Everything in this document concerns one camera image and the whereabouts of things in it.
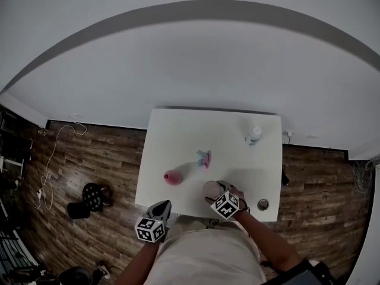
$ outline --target black round object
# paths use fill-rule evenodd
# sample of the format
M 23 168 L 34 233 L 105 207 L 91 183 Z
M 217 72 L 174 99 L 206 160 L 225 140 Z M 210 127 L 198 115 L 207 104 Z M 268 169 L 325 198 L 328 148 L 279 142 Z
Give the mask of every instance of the black round object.
M 58 277 L 62 285 L 90 285 L 93 282 L 91 274 L 83 267 L 72 267 Z
M 259 200 L 257 203 L 257 209 L 259 209 L 260 211 L 265 211 L 266 209 L 268 209 L 268 207 L 269 207 L 269 202 L 265 198 Z
M 88 183 L 83 188 L 83 202 L 92 212 L 100 211 L 103 207 L 102 189 L 96 183 Z

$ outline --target wooden floor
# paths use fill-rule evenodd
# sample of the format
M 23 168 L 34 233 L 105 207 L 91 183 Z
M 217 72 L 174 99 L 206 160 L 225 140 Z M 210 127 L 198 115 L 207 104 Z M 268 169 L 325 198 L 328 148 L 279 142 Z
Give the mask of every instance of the wooden floor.
M 36 191 L 39 175 L 52 153 L 57 131 L 63 126 L 53 122 L 46 136 L 30 126 L 23 131 L 34 141 L 32 161 L 26 165 L 18 202 L 30 215 L 30 229 L 21 237 L 32 254 L 58 274 L 73 266 L 89 270 L 100 260 L 111 267 L 112 284 L 142 246 L 136 240 L 134 223 L 144 207 L 134 204 L 138 171 L 144 146 L 144 131 L 88 126 L 85 135 L 62 130 L 50 162 L 54 201 L 51 210 L 38 205 Z M 82 128 L 74 125 L 79 132 Z M 275 223 L 267 223 L 303 257 L 324 261 L 334 277 L 348 273 L 362 238 L 368 200 L 342 175 L 344 154 L 340 151 L 284 147 L 284 171 L 290 179 L 282 187 L 280 211 Z M 108 184 L 113 191 L 113 208 L 92 213 L 85 220 L 72 221 L 66 212 L 69 202 L 81 201 L 88 182 Z M 47 183 L 47 204 L 51 190 Z M 268 277 L 273 273 L 265 270 Z

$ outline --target pink bottle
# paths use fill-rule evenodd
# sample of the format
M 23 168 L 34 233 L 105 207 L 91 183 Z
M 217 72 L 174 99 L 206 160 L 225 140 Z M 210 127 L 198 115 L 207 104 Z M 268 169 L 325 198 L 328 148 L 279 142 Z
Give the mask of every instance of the pink bottle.
M 164 174 L 164 180 L 169 185 L 179 185 L 182 182 L 182 175 L 177 170 L 168 170 Z

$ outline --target white table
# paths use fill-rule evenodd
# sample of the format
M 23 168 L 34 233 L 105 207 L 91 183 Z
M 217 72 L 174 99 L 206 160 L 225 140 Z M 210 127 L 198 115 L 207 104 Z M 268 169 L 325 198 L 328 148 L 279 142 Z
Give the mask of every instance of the white table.
M 244 139 L 260 126 L 262 138 L 250 147 Z M 211 150 L 208 169 L 198 167 L 197 150 Z M 178 168 L 184 175 L 178 186 L 165 183 L 165 171 Z M 260 221 L 276 221 L 282 170 L 279 116 L 209 110 L 154 109 L 150 116 L 135 203 L 151 206 L 171 200 L 172 212 L 219 218 L 204 201 L 207 181 L 225 180 L 244 191 L 251 214 Z M 257 209 L 261 199 L 265 211 Z

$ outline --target cup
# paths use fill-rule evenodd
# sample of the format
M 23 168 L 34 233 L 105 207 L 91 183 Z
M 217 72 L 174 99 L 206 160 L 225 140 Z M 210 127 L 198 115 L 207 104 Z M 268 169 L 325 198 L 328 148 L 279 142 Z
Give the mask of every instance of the cup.
M 211 180 L 204 184 L 203 194 L 207 198 L 217 199 L 223 192 L 223 188 L 214 180 Z

